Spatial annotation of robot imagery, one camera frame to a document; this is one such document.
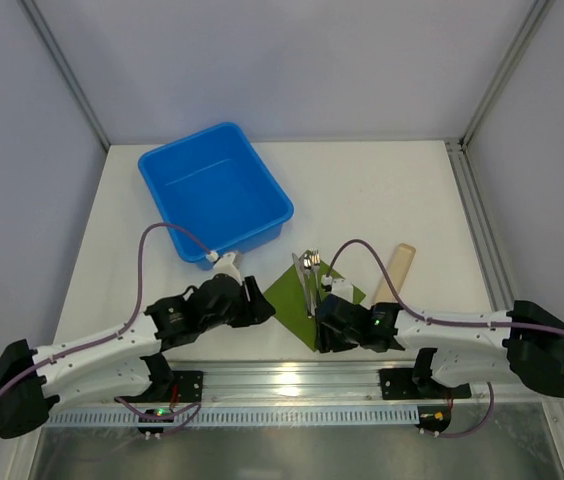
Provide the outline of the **green paper napkin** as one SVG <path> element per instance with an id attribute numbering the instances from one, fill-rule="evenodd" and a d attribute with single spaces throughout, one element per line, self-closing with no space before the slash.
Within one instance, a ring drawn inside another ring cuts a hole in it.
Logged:
<path id="1" fill-rule="evenodd" d="M 316 347 L 316 323 L 306 313 L 305 297 L 296 268 L 291 265 L 265 292 L 275 308 L 275 318 L 311 351 L 343 352 L 356 349 L 344 343 L 334 332 L 321 328 L 321 349 Z"/>

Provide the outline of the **silver table knife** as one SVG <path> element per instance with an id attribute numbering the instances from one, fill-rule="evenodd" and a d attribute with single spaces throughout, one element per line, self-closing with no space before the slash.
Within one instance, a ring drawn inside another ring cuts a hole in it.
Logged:
<path id="1" fill-rule="evenodd" d="M 300 282 L 300 285 L 301 285 L 301 288 L 302 288 L 307 316 L 309 318 L 312 318 L 313 317 L 313 303 L 312 303 L 312 300 L 311 300 L 308 284 L 306 282 L 307 278 L 306 278 L 306 275 L 305 275 L 305 272 L 304 272 L 304 269 L 303 269 L 303 265 L 301 264 L 299 257 L 295 253 L 292 253 L 291 256 L 292 256 L 293 265 L 294 265 L 295 270 L 296 270 L 296 274 L 298 276 L 298 279 L 299 279 L 299 282 Z"/>

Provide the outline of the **silver spoon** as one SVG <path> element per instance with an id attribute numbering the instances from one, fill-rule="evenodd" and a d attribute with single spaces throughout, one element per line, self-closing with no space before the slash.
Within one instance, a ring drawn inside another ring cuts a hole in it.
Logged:
<path id="1" fill-rule="evenodd" d="M 305 283 L 309 295 L 313 301 L 316 301 L 317 287 L 316 287 L 316 281 L 314 276 L 312 253 L 309 251 L 305 252 L 301 257 L 300 262 L 301 262 L 301 267 L 302 267 L 303 275 L 305 277 Z"/>

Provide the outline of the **silver fork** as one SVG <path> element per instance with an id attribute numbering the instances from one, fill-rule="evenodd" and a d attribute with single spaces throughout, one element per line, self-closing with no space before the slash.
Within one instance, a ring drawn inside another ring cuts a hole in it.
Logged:
<path id="1" fill-rule="evenodd" d="M 320 288 L 320 280 L 319 280 L 319 268 L 320 268 L 320 258 L 319 253 L 316 250 L 308 250 L 312 253 L 313 256 L 313 269 L 314 269 L 314 276 L 316 281 L 317 287 L 317 300 L 313 301 L 313 314 L 316 314 L 317 308 L 321 303 L 321 288 Z"/>

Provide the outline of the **beige cutlery tray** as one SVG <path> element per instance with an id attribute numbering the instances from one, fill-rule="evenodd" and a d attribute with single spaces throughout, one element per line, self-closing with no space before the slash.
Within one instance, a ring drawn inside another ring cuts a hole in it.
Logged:
<path id="1" fill-rule="evenodd" d="M 406 243 L 400 243 L 393 251 L 393 254 L 386 264 L 386 270 L 393 282 L 397 293 L 401 292 L 406 277 L 416 255 L 416 248 Z M 389 288 L 385 279 L 378 284 L 372 303 L 396 303 L 396 297 Z"/>

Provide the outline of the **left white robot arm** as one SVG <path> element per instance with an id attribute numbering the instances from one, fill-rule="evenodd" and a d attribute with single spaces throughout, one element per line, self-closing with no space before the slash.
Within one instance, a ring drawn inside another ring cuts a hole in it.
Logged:
<path id="1" fill-rule="evenodd" d="M 275 313 L 254 277 L 217 274 L 105 332 L 36 348 L 15 341 L 0 356 L 0 438 L 25 435 L 82 404 L 164 400 L 175 382 L 165 352 L 219 326 L 259 325 Z"/>

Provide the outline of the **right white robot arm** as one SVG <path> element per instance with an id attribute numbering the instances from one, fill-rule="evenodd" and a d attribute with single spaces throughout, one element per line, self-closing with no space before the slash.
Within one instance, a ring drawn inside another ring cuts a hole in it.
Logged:
<path id="1" fill-rule="evenodd" d="M 530 301 L 485 314 L 409 312 L 397 303 L 371 308 L 329 295 L 316 320 L 329 350 L 413 351 L 413 382 L 426 395 L 468 383 L 515 380 L 564 398 L 564 322 Z"/>

